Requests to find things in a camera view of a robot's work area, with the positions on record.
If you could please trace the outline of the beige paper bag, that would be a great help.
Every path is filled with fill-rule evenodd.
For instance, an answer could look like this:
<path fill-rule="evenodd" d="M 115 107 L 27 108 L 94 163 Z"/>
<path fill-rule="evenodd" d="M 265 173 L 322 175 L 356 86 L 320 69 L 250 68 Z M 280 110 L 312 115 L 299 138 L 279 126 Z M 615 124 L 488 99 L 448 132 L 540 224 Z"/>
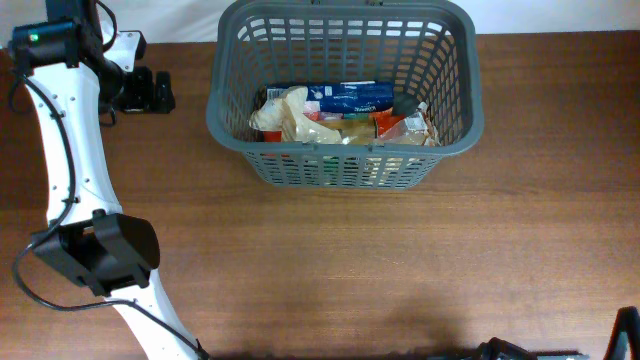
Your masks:
<path fill-rule="evenodd" d="M 263 132 L 281 132 L 282 142 L 317 144 L 341 144 L 338 130 L 327 128 L 312 121 L 304 114 L 308 96 L 305 86 L 293 86 L 252 113 L 251 128 Z"/>

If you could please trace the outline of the green lid jar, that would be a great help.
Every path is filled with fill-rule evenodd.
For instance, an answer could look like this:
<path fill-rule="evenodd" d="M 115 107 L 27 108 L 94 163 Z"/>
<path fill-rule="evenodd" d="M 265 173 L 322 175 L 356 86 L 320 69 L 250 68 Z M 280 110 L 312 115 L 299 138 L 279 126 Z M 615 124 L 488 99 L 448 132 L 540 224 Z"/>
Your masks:
<path fill-rule="evenodd" d="M 337 186 L 340 177 L 341 160 L 336 156 L 324 156 L 322 178 L 325 186 Z"/>

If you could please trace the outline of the orange pasta packet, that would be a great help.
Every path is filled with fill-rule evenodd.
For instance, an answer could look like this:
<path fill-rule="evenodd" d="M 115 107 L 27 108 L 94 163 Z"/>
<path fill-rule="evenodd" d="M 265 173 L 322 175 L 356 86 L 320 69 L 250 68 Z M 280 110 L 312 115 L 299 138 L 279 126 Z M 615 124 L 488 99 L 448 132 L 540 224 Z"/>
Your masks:
<path fill-rule="evenodd" d="M 388 132 L 404 119 L 393 115 L 392 109 L 374 113 L 329 113 L 304 112 L 305 128 L 295 125 L 287 130 L 285 118 L 268 123 L 262 116 L 255 126 L 262 132 L 266 142 L 305 142 L 333 144 L 340 139 L 342 144 L 369 144 Z"/>

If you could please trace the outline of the blue carton box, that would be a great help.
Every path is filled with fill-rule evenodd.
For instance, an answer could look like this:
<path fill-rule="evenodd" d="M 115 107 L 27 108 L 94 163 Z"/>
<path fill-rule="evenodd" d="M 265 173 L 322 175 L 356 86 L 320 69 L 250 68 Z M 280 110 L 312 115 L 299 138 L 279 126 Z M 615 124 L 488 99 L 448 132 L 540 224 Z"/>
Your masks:
<path fill-rule="evenodd" d="M 358 81 L 319 84 L 272 84 L 265 89 L 263 107 L 271 107 L 287 90 L 306 88 L 305 112 L 372 113 L 394 105 L 393 85 L 389 82 Z"/>

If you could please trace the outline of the clear bread bag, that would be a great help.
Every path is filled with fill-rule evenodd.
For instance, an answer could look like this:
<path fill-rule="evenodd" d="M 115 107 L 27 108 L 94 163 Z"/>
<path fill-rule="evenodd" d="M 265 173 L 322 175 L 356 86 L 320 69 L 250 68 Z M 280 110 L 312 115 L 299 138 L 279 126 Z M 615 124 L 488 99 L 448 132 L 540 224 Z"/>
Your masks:
<path fill-rule="evenodd" d="M 344 117 L 339 130 L 344 145 L 441 145 L 439 133 L 430 118 L 430 106 L 421 102 L 410 115 L 386 111 Z"/>

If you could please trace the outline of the grey plastic basket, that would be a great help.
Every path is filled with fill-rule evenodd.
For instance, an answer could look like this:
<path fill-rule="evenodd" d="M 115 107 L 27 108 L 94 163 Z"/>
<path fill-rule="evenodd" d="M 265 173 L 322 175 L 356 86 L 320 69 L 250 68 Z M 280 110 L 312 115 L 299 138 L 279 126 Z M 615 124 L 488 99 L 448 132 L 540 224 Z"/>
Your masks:
<path fill-rule="evenodd" d="M 427 103 L 441 145 L 267 143 L 249 125 L 268 85 L 366 80 L 393 85 L 397 113 Z M 206 124 L 275 186 L 412 187 L 483 134 L 474 23 L 450 1 L 237 1 L 219 21 Z M 337 186 L 324 156 L 341 160 Z"/>

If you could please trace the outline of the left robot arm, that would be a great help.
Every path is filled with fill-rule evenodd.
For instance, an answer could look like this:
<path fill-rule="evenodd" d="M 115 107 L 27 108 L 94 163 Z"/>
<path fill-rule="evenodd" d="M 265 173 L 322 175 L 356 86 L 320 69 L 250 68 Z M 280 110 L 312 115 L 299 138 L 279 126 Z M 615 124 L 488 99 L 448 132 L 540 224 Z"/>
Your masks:
<path fill-rule="evenodd" d="M 44 22 L 13 30 L 8 50 L 35 106 L 49 186 L 47 226 L 25 251 L 90 290 L 95 308 L 114 308 L 148 358 L 203 359 L 163 289 L 153 226 L 117 199 L 101 136 L 102 115 L 171 112 L 171 78 L 142 65 L 143 34 L 102 24 L 108 14 L 99 1 L 48 0 Z"/>

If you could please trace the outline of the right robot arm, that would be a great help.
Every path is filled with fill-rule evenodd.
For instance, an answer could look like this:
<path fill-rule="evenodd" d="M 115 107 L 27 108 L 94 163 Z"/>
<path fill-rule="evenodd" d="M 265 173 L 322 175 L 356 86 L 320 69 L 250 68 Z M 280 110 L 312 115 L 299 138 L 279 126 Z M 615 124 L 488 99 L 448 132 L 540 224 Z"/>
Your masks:
<path fill-rule="evenodd" d="M 499 338 L 482 343 L 471 355 L 473 360 L 552 360 L 589 359 L 584 354 L 568 352 L 530 352 Z M 620 308 L 612 328 L 604 360 L 639 360 L 639 311 L 636 307 Z"/>

